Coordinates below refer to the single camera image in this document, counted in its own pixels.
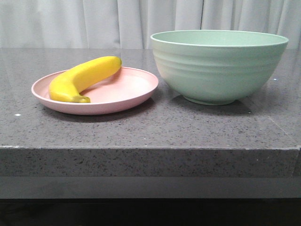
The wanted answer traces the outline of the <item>yellow banana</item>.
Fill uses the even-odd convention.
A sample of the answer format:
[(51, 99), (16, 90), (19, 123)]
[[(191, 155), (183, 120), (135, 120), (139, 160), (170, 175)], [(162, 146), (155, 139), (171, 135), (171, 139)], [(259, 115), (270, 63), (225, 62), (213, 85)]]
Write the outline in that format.
[(55, 101), (90, 103), (80, 93), (90, 86), (112, 76), (122, 65), (117, 56), (103, 56), (79, 64), (56, 76), (48, 87), (49, 97)]

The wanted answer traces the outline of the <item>pink plate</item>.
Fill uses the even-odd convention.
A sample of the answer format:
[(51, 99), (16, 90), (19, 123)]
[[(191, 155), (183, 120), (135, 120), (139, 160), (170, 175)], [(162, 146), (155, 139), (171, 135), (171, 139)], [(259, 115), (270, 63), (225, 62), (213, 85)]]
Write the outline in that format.
[(47, 75), (32, 85), (32, 93), (44, 106), (75, 115), (99, 115), (121, 112), (148, 100), (158, 86), (158, 78), (141, 69), (122, 67), (115, 75), (89, 87), (82, 95), (90, 98), (87, 103), (59, 102), (50, 99), (48, 86), (63, 73)]

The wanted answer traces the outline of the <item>green bowl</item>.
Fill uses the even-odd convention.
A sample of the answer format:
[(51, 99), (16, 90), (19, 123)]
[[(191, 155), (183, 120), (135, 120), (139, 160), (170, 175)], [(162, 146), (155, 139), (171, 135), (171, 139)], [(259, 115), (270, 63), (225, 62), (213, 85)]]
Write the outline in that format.
[(151, 35), (158, 71), (187, 100), (226, 105), (260, 89), (289, 40), (247, 31), (180, 30)]

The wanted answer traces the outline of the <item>white curtain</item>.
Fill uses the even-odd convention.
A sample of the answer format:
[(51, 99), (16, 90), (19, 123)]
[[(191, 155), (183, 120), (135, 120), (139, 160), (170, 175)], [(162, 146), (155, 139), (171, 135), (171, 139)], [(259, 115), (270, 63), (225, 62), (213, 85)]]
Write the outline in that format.
[(301, 47), (298, 0), (3, 0), (3, 48), (150, 47), (173, 30), (241, 30), (285, 36)]

